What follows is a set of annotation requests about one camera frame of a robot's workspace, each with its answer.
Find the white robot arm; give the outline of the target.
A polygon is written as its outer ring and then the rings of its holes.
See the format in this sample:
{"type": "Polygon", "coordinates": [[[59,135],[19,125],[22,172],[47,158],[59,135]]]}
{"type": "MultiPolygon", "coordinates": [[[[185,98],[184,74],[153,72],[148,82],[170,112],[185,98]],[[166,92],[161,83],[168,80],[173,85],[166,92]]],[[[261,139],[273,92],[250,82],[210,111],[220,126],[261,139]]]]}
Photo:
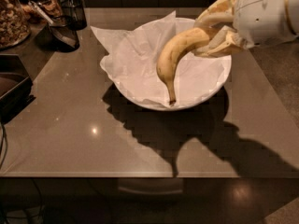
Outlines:
{"type": "Polygon", "coordinates": [[[216,58],[291,42],[299,36],[299,0],[217,0],[195,20],[214,28],[196,56],[216,58]]]}

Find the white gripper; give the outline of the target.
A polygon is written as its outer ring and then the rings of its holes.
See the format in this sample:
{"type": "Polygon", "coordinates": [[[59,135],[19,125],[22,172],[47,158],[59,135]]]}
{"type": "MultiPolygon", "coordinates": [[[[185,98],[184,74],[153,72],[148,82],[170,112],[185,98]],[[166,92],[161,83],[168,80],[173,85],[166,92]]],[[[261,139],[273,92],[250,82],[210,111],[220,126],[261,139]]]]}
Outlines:
{"type": "Polygon", "coordinates": [[[265,48],[291,41],[286,5],[287,0],[217,0],[195,19],[194,26],[220,30],[214,35],[209,33],[210,41],[192,53],[219,58],[245,48],[265,48]]]}

